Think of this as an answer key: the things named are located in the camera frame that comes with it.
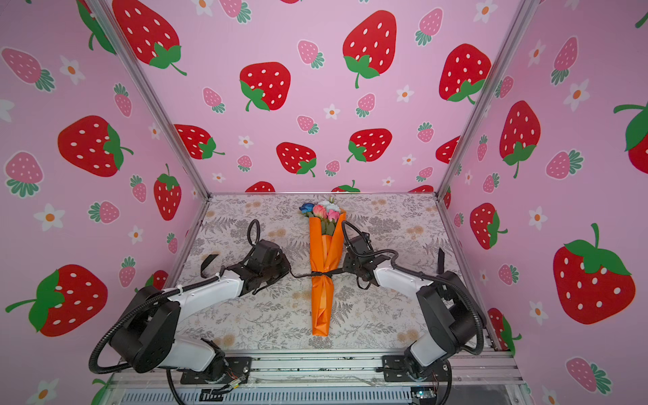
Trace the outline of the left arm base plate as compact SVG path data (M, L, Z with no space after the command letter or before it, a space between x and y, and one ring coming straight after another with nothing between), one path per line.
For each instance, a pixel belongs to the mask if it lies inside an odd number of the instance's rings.
M224 357L215 359L205 371L183 371L182 385L215 384L235 386L246 384L250 376L252 357Z

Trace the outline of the white fake rose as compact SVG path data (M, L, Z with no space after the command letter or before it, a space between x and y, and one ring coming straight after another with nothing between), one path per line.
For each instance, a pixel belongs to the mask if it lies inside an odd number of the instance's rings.
M337 213L341 212L340 207L337 206L337 204L335 204L335 202L334 202L334 200L332 198L324 200L324 201L320 202L320 204L325 209L327 209L327 211L334 211L334 212L337 212Z

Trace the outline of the right corner aluminium post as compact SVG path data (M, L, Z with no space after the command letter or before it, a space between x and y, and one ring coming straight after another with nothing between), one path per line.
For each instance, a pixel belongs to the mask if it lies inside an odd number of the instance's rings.
M462 158L465 155L466 150L470 146L474 134L477 133L477 130L479 129L479 125L484 118L484 113L492 102L496 85L499 84L499 81L506 73L506 69L508 69L508 66L511 63L511 59L515 55L516 49L518 48L521 39L524 37L528 29L528 25L533 20L533 15L535 14L539 4L540 1L538 0L521 1L518 10L516 11L515 17L511 22L511 26L501 44L499 53L494 59L489 77L486 79L484 87L479 92L479 98L476 101L474 109L468 116L466 126L462 135L460 136L457 148L455 149L455 152L452 156L451 163L448 166L447 172L442 179L440 188L436 192L436 199L438 202L440 202L443 197L445 197L447 189L452 183L452 179L457 171L457 168L462 162Z

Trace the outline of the blue fake rose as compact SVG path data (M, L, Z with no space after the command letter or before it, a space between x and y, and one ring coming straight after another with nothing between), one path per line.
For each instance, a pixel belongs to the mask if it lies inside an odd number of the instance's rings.
M311 204L310 202L307 202L306 204L302 204L300 206L300 212L305 215L306 217L312 216L312 211L314 209L315 205Z

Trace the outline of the orange wrapping paper sheet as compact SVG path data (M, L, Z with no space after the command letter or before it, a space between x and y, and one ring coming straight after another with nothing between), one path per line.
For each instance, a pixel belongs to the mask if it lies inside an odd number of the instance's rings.
M333 236L322 233L322 220L309 219L310 268L312 270L312 334L327 337L332 317L334 284L332 275L339 268L344 253L343 210Z

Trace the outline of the left corner aluminium post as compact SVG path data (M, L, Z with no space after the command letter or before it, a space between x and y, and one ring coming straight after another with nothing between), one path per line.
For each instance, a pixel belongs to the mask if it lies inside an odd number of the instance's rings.
M200 195L202 200L209 201L211 197L209 189L206 187L204 180L199 175L194 163L192 163L192 158L185 149L177 130L160 102L160 98L155 93L155 88L146 77L145 72L141 69L139 60L128 45L125 35L123 35L119 29L116 18L111 11L110 2L89 0L88 4L90 9L96 15L97 21L104 30L108 40L115 48L116 55L118 55L121 63L136 85L138 92L141 94L145 105L150 110L152 117L160 126L160 129L162 130L163 135L165 135L170 147L174 150L177 160L180 162L183 169L191 179L192 184L197 189L197 193Z

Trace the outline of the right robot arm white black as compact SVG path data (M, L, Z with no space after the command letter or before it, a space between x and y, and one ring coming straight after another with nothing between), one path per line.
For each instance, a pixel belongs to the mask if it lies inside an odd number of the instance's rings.
M369 285L414 297L425 320L427 332L405 349L394 366L383 366L387 380L404 376L425 381L435 372L450 371L450 357L460 352L482 354L484 314L459 276L445 270L443 250L438 251L436 274L430 275L398 265L396 251L374 250L367 233L346 240L344 246L346 273Z

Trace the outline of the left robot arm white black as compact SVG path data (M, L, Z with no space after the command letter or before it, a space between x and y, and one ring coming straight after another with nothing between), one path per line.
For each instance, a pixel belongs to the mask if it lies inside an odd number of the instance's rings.
M90 354L89 370L103 375L131 368L142 374L162 368L218 381L229 369L223 350L206 339L182 337L178 324L223 301L256 294L290 270L280 246L261 240L239 263L222 267L212 278L167 290L145 287L99 340Z

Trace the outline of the pink fake rose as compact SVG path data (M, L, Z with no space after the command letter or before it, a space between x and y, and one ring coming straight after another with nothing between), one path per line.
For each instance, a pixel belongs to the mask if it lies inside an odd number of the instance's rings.
M339 222L340 218L340 213L339 211L335 211L333 209L329 209L327 211L327 225L326 225L326 234L329 236L333 236L335 233L335 229L337 228L337 224Z
M323 220L328 219L327 209L324 206L320 205L320 204L313 207L312 214L313 214L313 216L315 218L318 218L318 219L323 219Z

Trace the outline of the corner aluminium post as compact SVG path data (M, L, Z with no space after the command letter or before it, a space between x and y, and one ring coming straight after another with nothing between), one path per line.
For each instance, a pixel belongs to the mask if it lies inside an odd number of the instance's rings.
M145 72L141 69L139 60L128 45L125 35L123 35L119 29L116 18L111 11L110 2L89 0L88 4L90 9L96 15L97 21L104 30L108 40L115 48L116 55L118 55L121 63L136 85L138 92L141 94L145 105L150 110L152 117L160 126L160 129L162 130L163 135L165 135L170 147L174 150L177 160L180 162L183 169L191 179L192 184L197 189L197 193L200 195L202 200L209 201L211 197L209 189L206 187L204 180L199 175L194 163L192 163L192 158L185 149L177 130L160 102L160 98L155 93L155 88L146 77Z
M511 59L515 55L516 49L518 48L521 39L524 37L528 29L528 25L533 20L533 15L535 14L539 4L540 1L538 0L521 1L518 10L516 11L515 17L511 22L511 26L501 44L499 53L494 59L489 77L486 79L484 87L479 92L479 98L476 101L474 109L468 116L466 126L462 135L460 136L457 148L455 149L455 152L452 156L451 163L448 166L447 172L442 179L440 188L436 192L436 199L438 202L440 202L443 197L445 197L447 189L452 183L452 179L457 171L457 168L462 162L462 158L465 155L466 150L470 146L474 134L477 133L477 130L479 129L479 125L484 118L484 113L492 102L496 85L499 84L499 81L506 73L506 69L508 69L508 66L511 63Z

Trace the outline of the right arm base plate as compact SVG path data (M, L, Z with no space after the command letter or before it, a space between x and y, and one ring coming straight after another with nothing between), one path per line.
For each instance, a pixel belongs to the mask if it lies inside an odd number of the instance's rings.
M387 382L449 382L452 368L447 360L437 360L429 366L421 366L413 357L384 355L376 372L383 374Z

